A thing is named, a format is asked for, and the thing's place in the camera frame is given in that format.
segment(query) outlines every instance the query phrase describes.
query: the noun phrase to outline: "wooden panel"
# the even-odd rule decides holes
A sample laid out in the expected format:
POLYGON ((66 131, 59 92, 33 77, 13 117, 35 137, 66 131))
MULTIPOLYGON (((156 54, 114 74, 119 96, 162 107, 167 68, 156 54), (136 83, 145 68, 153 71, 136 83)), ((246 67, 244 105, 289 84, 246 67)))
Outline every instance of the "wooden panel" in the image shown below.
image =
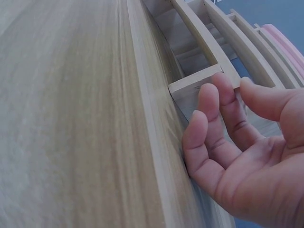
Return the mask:
POLYGON ((212 23, 234 48, 253 80, 263 86, 284 88, 262 54, 246 35, 210 0, 204 0, 212 23))
POLYGON ((17 14, 0 37, 2 227, 233 227, 189 180, 179 72, 139 0, 17 14))
POLYGON ((293 77, 296 79, 296 81, 300 85, 300 87, 304 87, 304 79, 302 78, 300 73, 297 71, 297 69, 294 67, 294 65, 289 60, 289 58, 281 50, 281 48, 275 42, 273 42, 266 33, 264 33, 262 30, 260 30, 259 26, 257 28, 257 31, 262 36, 262 38, 270 45, 270 47, 277 53, 277 55, 281 58, 281 60, 287 66, 288 70, 291 72, 293 77))
POLYGON ((270 45, 259 35, 253 27, 242 18, 235 10, 231 10, 236 18, 236 25, 242 30, 242 32, 250 39, 250 41, 256 46, 256 48, 261 52, 266 61, 273 68, 276 75, 279 77, 285 88, 299 88, 299 84, 277 55, 277 53, 270 47, 270 45))
POLYGON ((184 0, 172 0, 175 9, 195 37, 211 65, 219 63, 223 71, 230 77, 234 87, 239 87, 240 77, 229 58, 213 38, 206 26, 185 3, 184 0))
POLYGON ((180 100, 183 100, 186 96, 195 94, 206 81, 210 81, 208 77, 211 77, 217 72, 222 72, 222 68, 220 68, 219 64, 210 66, 193 75, 180 79, 177 82, 173 82, 168 86, 172 98, 179 105, 180 100))
POLYGON ((219 64, 210 66, 169 85, 169 91, 174 101, 187 120, 190 120, 198 105, 200 86, 211 83, 211 76, 217 72, 222 72, 219 64))

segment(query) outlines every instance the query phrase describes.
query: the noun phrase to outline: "pink object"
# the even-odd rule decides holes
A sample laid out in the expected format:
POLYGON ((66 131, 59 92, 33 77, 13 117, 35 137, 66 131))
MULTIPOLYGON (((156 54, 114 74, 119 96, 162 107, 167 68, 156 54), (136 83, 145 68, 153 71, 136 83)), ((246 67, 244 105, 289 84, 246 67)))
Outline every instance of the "pink object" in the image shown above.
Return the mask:
POLYGON ((263 25, 261 29, 281 48, 304 78, 304 56, 299 50, 272 24, 263 25))

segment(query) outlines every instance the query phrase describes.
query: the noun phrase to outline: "fingernail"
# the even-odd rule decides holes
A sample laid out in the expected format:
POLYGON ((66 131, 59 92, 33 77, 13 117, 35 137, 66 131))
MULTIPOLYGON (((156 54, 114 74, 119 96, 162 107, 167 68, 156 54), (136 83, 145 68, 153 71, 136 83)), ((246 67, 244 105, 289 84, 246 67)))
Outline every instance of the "fingernail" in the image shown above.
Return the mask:
POLYGON ((192 113, 191 119, 193 118, 194 114, 198 113, 198 112, 199 112, 199 110, 194 110, 193 113, 192 113))
POLYGON ((253 83, 250 77, 243 77, 242 80, 253 83))

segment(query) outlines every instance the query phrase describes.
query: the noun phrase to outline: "wooden divider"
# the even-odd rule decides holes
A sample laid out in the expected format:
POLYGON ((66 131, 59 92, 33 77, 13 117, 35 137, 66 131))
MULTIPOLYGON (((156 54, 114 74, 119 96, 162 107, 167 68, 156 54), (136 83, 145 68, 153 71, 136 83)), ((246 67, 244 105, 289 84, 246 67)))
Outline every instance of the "wooden divider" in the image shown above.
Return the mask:
POLYGON ((277 74, 285 88, 299 88, 300 85, 284 64, 278 54, 270 47, 270 45, 259 35, 257 31, 235 10, 231 10, 234 15, 236 25, 242 30, 242 32, 250 39, 250 41, 261 52, 274 72, 277 74))
POLYGON ((215 64, 168 86, 172 98, 188 120, 197 107, 200 87, 211 83, 211 76, 222 71, 220 65, 215 64))
POLYGON ((204 0, 211 22, 234 48, 254 82, 284 88, 271 66, 246 35, 213 2, 204 0))
POLYGON ((185 22, 190 32, 195 37, 198 45, 204 51, 206 58, 211 65, 219 64, 223 72, 229 76, 233 86, 239 87, 240 77, 231 64, 223 49, 216 42, 209 30, 187 5, 184 0, 171 0, 173 6, 185 22))

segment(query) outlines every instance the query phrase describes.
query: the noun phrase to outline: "blue floor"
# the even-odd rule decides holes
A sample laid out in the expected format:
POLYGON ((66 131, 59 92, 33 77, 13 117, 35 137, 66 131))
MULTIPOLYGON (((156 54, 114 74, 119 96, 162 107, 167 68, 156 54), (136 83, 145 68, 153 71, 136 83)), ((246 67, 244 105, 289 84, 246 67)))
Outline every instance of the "blue floor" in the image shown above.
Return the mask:
MULTIPOLYGON (((223 0, 217 3, 226 14, 235 9, 251 25, 273 24, 304 54, 304 0, 223 0)), ((232 64, 240 76, 249 76, 239 59, 232 64)), ((235 218, 237 228, 261 228, 235 218)))

